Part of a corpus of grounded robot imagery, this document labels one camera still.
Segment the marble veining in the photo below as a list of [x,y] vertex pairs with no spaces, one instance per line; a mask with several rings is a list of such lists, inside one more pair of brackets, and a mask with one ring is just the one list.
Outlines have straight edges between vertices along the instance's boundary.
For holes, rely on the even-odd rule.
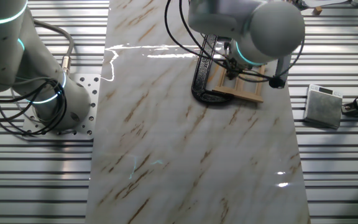
[[[198,103],[197,58],[167,35],[165,3],[110,3],[86,223],[309,223],[288,89],[264,85],[258,105]],[[169,14],[198,50],[177,1]]]

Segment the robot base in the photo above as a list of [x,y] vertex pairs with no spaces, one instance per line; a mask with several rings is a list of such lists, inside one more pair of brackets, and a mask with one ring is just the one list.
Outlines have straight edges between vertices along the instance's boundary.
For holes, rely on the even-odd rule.
[[[30,141],[39,141],[39,140],[92,140],[94,138],[95,126],[96,126],[96,112],[98,110],[98,99],[99,99],[99,89],[101,82],[101,75],[92,74],[71,74],[71,79],[74,82],[80,83],[89,93],[91,98],[91,105],[87,119],[82,121],[78,126],[73,129],[68,129],[66,131],[50,131],[45,135],[40,135],[37,137],[25,136],[24,138]],[[28,116],[35,117],[33,110],[26,112]],[[24,130],[29,130],[36,132],[37,130],[43,128],[42,123],[36,123],[29,119],[24,120]]]

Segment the wooden popsicle stick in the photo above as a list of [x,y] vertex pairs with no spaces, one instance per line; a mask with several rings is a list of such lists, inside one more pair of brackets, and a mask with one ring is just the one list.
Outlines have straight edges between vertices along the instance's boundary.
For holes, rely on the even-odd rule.
[[216,86],[223,86],[225,74],[226,74],[226,69],[224,69],[224,70],[222,71],[222,74],[221,74],[221,76],[219,77],[218,84],[216,84]]
[[237,78],[236,79],[236,85],[234,86],[234,89],[237,90],[237,91],[242,91],[242,88],[244,86],[244,81]]
[[[265,75],[265,65],[262,65],[262,66],[259,68],[259,73],[262,74],[262,75]],[[260,92],[261,92],[261,91],[262,91],[262,83],[256,84],[255,95],[260,96]]]

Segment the bolt hole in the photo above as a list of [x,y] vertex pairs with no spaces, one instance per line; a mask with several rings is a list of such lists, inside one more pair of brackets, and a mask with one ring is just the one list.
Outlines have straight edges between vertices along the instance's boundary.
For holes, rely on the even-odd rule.
[[73,121],[80,122],[80,117],[76,113],[70,112],[70,117]]

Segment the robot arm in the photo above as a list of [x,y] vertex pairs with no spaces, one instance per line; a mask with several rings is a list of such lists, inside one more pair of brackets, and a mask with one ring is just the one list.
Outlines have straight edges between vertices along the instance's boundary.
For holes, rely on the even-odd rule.
[[26,0],[0,1],[0,91],[13,86],[24,53],[20,40]]
[[229,57],[242,68],[291,54],[305,36],[301,12],[287,2],[192,0],[188,21],[197,32],[232,38]]
[[[64,95],[63,91],[56,92],[50,84],[39,91],[36,99],[31,101],[38,119],[48,125],[61,116],[55,126],[59,130],[77,126],[90,110],[88,92],[67,76],[66,70],[41,41],[27,8],[27,0],[0,0],[0,92],[12,88],[27,97],[45,80],[55,80],[64,89]],[[67,113],[56,111],[55,108],[63,108],[61,101],[66,102]]]

